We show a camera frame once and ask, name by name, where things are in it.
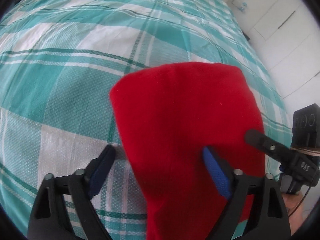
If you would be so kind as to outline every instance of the cabinet door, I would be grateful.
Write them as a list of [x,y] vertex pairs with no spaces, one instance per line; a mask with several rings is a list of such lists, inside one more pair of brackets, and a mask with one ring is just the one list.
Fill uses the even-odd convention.
[[292,15],[300,3],[301,0],[278,0],[254,28],[267,40]]

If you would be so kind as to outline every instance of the teal and white checkered sheet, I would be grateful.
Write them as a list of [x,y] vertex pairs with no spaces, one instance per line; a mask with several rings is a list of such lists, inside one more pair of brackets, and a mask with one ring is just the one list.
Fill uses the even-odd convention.
[[[239,67],[266,135],[290,144],[284,104],[222,0],[23,0],[4,17],[0,203],[24,234],[44,175],[71,174],[113,143],[116,162],[92,202],[114,240],[145,239],[146,203],[121,150],[108,94],[127,73],[187,61]],[[276,169],[267,161],[268,171]]]

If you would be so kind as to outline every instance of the white wall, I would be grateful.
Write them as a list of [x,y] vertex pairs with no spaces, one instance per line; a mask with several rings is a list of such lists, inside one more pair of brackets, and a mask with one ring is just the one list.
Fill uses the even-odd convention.
[[[294,111],[305,106],[313,103],[320,106],[320,28],[304,3],[301,0],[239,0],[248,4],[243,14],[231,1],[228,4],[269,70],[289,118],[293,120]],[[304,201],[305,215],[319,196],[320,183],[310,190]]]

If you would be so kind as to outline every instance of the white cabinet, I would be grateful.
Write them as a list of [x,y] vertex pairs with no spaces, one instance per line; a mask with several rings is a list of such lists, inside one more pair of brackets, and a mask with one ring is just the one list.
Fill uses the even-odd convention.
[[278,0],[254,28],[267,40],[294,13],[300,3],[300,0]]
[[297,91],[287,96],[283,101],[289,114],[289,118],[293,120],[294,111],[306,106],[314,103],[320,106],[318,91],[320,91],[320,74],[316,75]]
[[295,92],[320,71],[320,33],[309,35],[270,71],[282,97]]
[[270,70],[289,56],[310,34],[316,32],[317,25],[312,21],[307,7],[301,4],[283,26],[260,46],[252,45],[266,69]]

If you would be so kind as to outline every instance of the blue gripper pad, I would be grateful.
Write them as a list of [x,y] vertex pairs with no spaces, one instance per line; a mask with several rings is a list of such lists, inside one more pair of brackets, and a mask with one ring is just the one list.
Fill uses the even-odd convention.
[[224,196],[226,199],[229,199],[232,195],[231,193],[231,177],[232,169],[227,165],[221,167],[221,159],[217,156],[213,150],[210,151],[208,147],[204,147],[202,150],[202,158],[204,164],[207,167],[207,170],[216,185],[216,188],[221,196]]
[[88,196],[92,199],[95,195],[98,195],[103,182],[105,181],[111,166],[115,161],[116,151],[111,145],[107,145],[97,159],[93,159],[91,162],[94,164],[90,168],[93,168],[93,173],[89,178],[89,190]]

